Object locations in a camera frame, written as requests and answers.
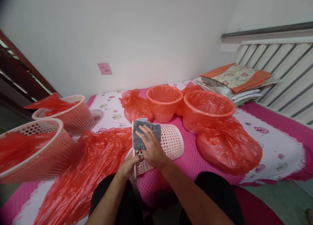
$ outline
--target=hand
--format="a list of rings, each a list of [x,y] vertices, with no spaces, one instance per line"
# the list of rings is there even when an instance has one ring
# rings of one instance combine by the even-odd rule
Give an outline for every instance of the hand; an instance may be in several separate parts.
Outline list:
[[[146,126],[139,126],[139,128],[144,134],[138,131],[135,133],[147,148],[147,150],[142,150],[143,157],[151,166],[160,170],[170,159],[165,155],[155,133]]]
[[[118,168],[116,177],[120,181],[127,181],[134,173],[134,165],[143,160],[142,155],[132,156],[132,152],[125,158],[123,164]]]

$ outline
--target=pink polka dot fabric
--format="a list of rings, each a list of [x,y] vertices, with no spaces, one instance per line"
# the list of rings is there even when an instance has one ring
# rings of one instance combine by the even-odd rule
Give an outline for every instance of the pink polka dot fabric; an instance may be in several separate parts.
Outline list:
[[[196,134],[193,134],[183,126],[182,117],[174,116],[166,124],[175,125],[181,132],[184,140],[184,154],[174,160],[175,164],[193,181],[200,172],[214,172],[232,185],[239,185],[244,176],[234,176],[221,172],[212,167],[200,155],[196,147]],[[144,203],[150,208],[157,208],[167,199],[173,196],[173,191],[164,177],[157,169],[148,171],[138,176],[138,189]]]

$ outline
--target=bed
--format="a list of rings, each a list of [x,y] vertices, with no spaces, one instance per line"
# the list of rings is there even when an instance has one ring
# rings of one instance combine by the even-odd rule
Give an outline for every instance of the bed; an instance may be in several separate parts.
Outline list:
[[[181,117],[169,124],[182,133],[185,150],[175,163],[193,180],[201,171],[215,172],[233,185],[260,185],[278,180],[313,178],[313,37],[245,41],[236,63],[271,72],[282,82],[262,91],[257,102],[237,108],[234,116],[263,148],[260,164],[243,176],[225,174],[210,166],[196,149],[196,135],[188,132]],[[171,83],[183,89],[188,81]],[[141,89],[145,98],[147,89]],[[96,120],[94,132],[129,127],[118,100],[122,91],[92,96],[88,106]],[[1,208],[4,224],[32,224],[53,181],[23,183]],[[138,176],[140,196],[150,208],[174,194],[157,170]]]

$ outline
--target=person's left hand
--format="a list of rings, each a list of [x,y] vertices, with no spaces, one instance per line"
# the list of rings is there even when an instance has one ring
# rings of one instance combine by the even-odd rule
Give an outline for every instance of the person's left hand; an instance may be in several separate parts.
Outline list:
[[[127,181],[134,173],[134,165],[143,160],[143,155],[132,156],[132,152],[125,158],[123,164],[116,173],[120,181]]]

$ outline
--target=black pants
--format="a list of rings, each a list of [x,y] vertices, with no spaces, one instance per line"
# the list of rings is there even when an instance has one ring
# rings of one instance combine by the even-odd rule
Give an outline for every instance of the black pants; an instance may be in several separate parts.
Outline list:
[[[109,175],[95,189],[91,199],[89,216],[108,189],[113,177],[114,174]],[[224,211],[234,224],[246,224],[234,189],[227,180],[212,172],[202,172],[198,175],[195,183]],[[142,211],[130,181],[126,184],[117,213],[116,224],[143,224]],[[184,210],[180,213],[179,224],[191,224]]]

